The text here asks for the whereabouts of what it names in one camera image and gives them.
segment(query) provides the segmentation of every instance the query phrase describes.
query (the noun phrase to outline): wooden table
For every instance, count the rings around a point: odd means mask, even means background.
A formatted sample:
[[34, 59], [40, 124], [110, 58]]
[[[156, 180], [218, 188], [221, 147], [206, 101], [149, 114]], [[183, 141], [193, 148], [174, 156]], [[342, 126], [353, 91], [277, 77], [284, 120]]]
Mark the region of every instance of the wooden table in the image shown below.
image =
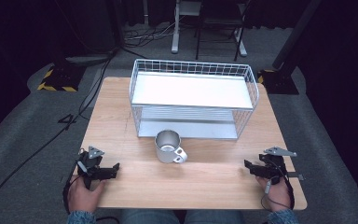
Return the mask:
[[[263, 190], [244, 167], [243, 160], [264, 165], [258, 154], [270, 147], [286, 148], [282, 133], [262, 85], [259, 104], [240, 139], [182, 139], [185, 163], [162, 163], [154, 138], [138, 138], [131, 115], [130, 79], [103, 81], [82, 147], [105, 152], [101, 167], [120, 162], [117, 178], [108, 181], [100, 207], [171, 209], [261, 209]], [[287, 170], [295, 170], [284, 157]], [[307, 201], [297, 178], [295, 209]]]

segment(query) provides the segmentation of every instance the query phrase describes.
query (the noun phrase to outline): gray carpet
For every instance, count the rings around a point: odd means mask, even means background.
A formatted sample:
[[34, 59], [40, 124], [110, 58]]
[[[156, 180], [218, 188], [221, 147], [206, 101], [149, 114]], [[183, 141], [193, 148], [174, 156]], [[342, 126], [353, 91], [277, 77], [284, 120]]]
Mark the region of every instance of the gray carpet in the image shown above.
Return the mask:
[[[271, 68], [291, 30], [246, 30], [244, 43], [248, 56], [237, 63], [250, 64], [256, 73]], [[130, 49], [149, 59], [194, 61], [194, 30], [181, 33], [179, 52], [171, 54], [170, 36]], [[214, 54], [202, 54], [200, 62], [234, 63], [234, 50], [222, 48]], [[128, 77], [133, 61], [139, 58], [121, 50], [109, 64], [106, 76]], [[0, 124], [0, 184], [22, 162], [46, 144], [65, 124], [59, 119], [76, 115], [88, 97], [102, 65], [88, 67], [78, 92], [37, 91], [49, 69], [41, 68], [28, 80], [31, 94]], [[270, 95], [275, 115], [288, 149], [297, 152], [293, 158], [298, 172], [306, 177], [302, 187], [308, 208], [296, 211], [301, 223], [358, 223], [358, 190], [343, 164], [324, 126], [317, 118], [305, 94], [305, 81], [299, 70], [293, 73], [299, 95]], [[84, 117], [89, 118], [91, 107]], [[79, 118], [68, 131], [26, 162], [0, 190], [0, 223], [64, 223], [62, 188], [76, 158], [88, 120]], [[243, 211], [247, 223], [262, 223], [266, 211]], [[118, 216], [117, 209], [99, 209], [97, 217]]]

